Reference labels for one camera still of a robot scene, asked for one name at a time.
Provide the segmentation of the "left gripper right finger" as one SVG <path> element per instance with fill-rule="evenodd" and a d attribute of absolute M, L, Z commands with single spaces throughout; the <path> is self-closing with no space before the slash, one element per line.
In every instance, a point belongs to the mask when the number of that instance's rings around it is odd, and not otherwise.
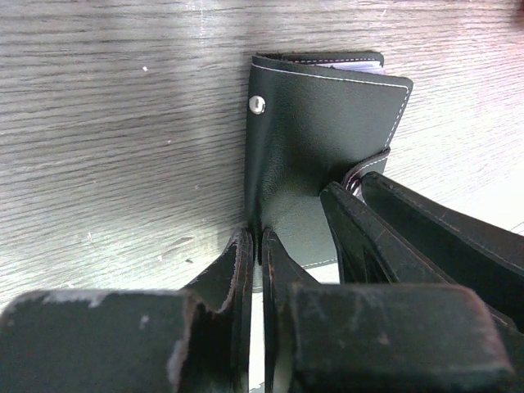
<path fill-rule="evenodd" d="M 322 284 L 266 230 L 268 392 L 513 392 L 516 334 L 471 289 Z"/>

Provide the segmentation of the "black leather card holder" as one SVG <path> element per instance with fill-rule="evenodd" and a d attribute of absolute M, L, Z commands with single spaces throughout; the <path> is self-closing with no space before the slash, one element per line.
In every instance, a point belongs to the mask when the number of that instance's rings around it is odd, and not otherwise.
<path fill-rule="evenodd" d="M 337 261 L 319 194 L 382 172 L 413 81 L 380 52 L 252 57 L 246 100 L 245 218 L 255 247 L 273 230 L 306 269 Z"/>

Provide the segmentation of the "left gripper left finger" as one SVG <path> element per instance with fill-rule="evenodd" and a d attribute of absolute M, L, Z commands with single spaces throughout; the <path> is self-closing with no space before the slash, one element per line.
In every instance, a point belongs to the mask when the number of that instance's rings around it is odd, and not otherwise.
<path fill-rule="evenodd" d="M 177 291 L 54 290 L 1 315 L 4 392 L 246 392 L 253 241 Z"/>

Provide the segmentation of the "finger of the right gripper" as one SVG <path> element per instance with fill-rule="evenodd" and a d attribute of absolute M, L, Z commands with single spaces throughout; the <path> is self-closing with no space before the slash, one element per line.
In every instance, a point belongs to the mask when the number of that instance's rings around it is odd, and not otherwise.
<path fill-rule="evenodd" d="M 446 208 L 389 178 L 361 180 L 367 205 L 453 281 L 523 322 L 523 236 Z"/>
<path fill-rule="evenodd" d="M 320 194 L 343 282 L 458 284 L 339 183 Z"/>

